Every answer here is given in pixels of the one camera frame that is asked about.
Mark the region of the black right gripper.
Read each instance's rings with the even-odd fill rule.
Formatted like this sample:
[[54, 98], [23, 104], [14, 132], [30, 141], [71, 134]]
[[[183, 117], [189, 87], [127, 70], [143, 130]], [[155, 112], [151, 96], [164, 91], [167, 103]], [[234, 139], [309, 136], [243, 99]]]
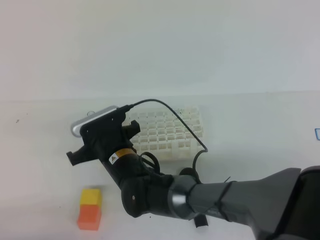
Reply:
[[84, 146], [66, 153], [70, 164], [75, 166], [93, 160], [108, 161], [115, 152], [132, 149], [130, 140], [141, 132], [141, 128], [136, 120], [123, 126], [127, 112], [127, 109], [116, 109], [83, 125], [80, 134]]

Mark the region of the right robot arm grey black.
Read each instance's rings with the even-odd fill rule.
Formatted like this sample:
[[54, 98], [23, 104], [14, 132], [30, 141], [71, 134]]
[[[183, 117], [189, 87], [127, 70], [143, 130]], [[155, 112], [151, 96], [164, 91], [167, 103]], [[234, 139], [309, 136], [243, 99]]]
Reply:
[[205, 215], [249, 226], [257, 240], [317, 240], [320, 237], [320, 168], [287, 168], [251, 181], [199, 183], [192, 175], [160, 172], [156, 159], [137, 154], [131, 138], [136, 121], [126, 112], [97, 112], [71, 126], [83, 146], [68, 152], [72, 165], [100, 160], [121, 191], [132, 217], [154, 215], [191, 220]]

